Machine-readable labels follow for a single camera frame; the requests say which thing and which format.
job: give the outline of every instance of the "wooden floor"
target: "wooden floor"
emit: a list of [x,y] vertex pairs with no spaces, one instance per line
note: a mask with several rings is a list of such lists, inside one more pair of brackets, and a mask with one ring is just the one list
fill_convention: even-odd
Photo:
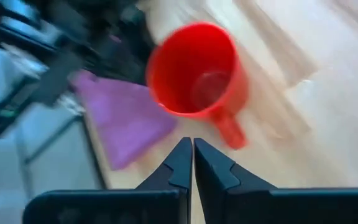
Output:
[[[358,0],[147,0],[140,7],[157,43],[192,21],[229,31],[251,82],[238,116],[250,144],[230,150],[210,125],[180,118],[124,170],[109,170],[99,145],[110,188],[135,187],[183,136],[204,138],[278,187],[358,186]],[[193,188],[193,223],[203,223]]]

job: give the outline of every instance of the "metal frame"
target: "metal frame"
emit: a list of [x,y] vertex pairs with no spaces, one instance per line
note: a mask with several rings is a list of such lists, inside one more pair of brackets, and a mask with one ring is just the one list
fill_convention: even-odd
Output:
[[106,190],[107,185],[106,182],[103,179],[103,175],[96,157],[96,152],[93,147],[93,143],[91,141],[90,132],[88,130],[88,127],[86,125],[85,121],[85,115],[83,116],[75,116],[68,120],[66,120],[44,143],[42,143],[31,155],[26,156],[25,155],[25,141],[22,129],[19,128],[17,130],[16,134],[16,148],[17,153],[20,158],[20,165],[21,165],[21,172],[22,172],[22,179],[24,183],[25,193],[27,195],[27,198],[30,200],[34,198],[36,195],[34,195],[34,190],[32,186],[32,175],[29,172],[29,167],[31,164],[37,161],[48,149],[49,146],[53,145],[55,141],[57,141],[61,136],[64,136],[64,134],[73,126],[73,124],[79,123],[81,125],[81,128],[83,130],[83,135],[85,137],[85,142],[87,145],[87,154],[90,158],[90,164],[92,166],[92,169],[94,170],[98,187],[101,190]]

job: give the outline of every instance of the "mug handle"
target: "mug handle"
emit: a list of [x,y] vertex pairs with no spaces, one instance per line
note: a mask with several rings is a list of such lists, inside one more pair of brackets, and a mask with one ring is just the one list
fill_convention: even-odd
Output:
[[233,115],[221,114],[214,119],[214,123],[226,144],[233,149],[240,149],[247,144],[246,136]]

